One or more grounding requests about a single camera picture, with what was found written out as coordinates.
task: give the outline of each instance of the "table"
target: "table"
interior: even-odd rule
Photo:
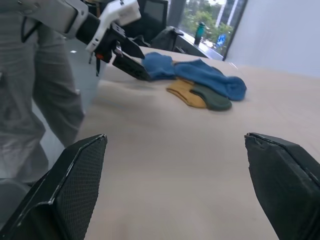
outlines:
[[[320,160],[311,141],[320,136],[320,79],[203,60],[241,77],[245,100],[225,112],[195,109],[166,92],[170,81],[105,68],[78,136],[108,138],[87,240],[278,239],[255,196],[244,135],[284,138]]]

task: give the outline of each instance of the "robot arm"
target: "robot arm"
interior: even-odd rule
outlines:
[[[120,27],[141,17],[137,0],[112,1],[100,18],[89,13],[81,0],[0,0],[0,13],[3,12],[20,12],[69,39],[77,38],[87,45],[89,52],[95,52],[107,63],[112,51],[144,58],[139,46]]]

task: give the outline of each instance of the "water bottle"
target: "water bottle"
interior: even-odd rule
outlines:
[[[199,45],[200,40],[205,33],[205,26],[206,25],[203,22],[199,22],[198,28],[195,32],[194,45]]]

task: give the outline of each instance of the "gray pants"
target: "gray pants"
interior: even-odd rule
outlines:
[[[33,182],[48,170],[48,160],[32,98],[65,147],[74,142],[84,113],[63,37],[42,25],[22,43],[22,19],[0,14],[0,179]],[[34,24],[28,21],[25,32]]]

